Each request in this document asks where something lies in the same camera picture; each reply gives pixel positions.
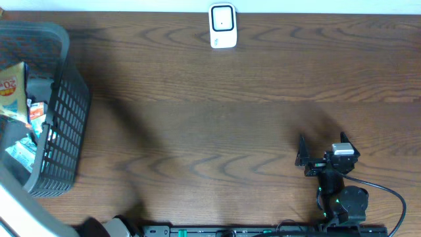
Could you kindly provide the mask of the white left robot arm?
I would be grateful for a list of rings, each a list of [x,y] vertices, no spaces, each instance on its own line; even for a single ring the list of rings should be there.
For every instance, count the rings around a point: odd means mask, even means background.
[[[10,236],[141,236],[124,217],[115,216],[100,223],[89,217],[69,226],[52,216],[1,166],[1,235]]]

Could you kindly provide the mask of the teal white packet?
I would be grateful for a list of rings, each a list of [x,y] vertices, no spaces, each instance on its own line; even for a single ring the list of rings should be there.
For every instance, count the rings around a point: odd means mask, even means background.
[[[32,173],[37,146],[30,137],[22,138],[5,151],[18,161],[29,173]]]

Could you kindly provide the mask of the white barcode scanner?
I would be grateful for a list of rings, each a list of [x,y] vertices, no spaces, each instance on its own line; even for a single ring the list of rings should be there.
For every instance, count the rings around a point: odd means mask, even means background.
[[[237,44],[236,9],[231,3],[215,3],[209,8],[210,46],[232,48]]]

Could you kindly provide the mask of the dark grey plastic basket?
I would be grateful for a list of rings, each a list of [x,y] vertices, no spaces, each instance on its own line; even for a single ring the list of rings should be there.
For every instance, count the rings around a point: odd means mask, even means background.
[[[46,119],[35,126],[1,120],[1,163],[34,197],[56,197],[74,185],[86,130],[91,92],[68,52],[70,39],[48,22],[1,21],[1,69],[28,65],[27,95],[47,104]],[[5,150],[22,138],[37,146],[32,173]]]

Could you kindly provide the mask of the orange snack packet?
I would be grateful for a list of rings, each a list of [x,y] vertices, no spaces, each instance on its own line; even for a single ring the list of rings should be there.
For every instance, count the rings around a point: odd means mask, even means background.
[[[47,104],[44,102],[37,102],[31,104],[30,107],[30,122],[43,123],[46,119]]]

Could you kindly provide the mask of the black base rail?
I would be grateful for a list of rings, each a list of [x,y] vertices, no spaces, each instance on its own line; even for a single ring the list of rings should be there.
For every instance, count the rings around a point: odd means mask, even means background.
[[[144,237],[294,237],[294,236],[325,236],[325,237],[387,237],[384,227],[329,228],[318,230],[312,226],[297,226],[293,224],[279,227],[255,226],[165,226],[149,225],[139,228]]]

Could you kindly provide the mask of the yellow snack bag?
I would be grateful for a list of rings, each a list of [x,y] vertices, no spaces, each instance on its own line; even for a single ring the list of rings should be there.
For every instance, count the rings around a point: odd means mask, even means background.
[[[25,62],[1,71],[1,115],[25,124],[30,123],[27,103]]]

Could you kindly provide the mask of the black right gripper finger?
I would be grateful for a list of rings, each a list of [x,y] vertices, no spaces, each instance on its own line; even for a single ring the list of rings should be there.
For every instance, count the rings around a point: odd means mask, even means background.
[[[310,154],[307,149],[305,138],[304,136],[300,136],[299,149],[298,149],[296,160],[295,160],[295,166],[305,166],[308,164],[309,159],[310,159]]]
[[[340,133],[340,142],[341,143],[351,143],[344,132]]]

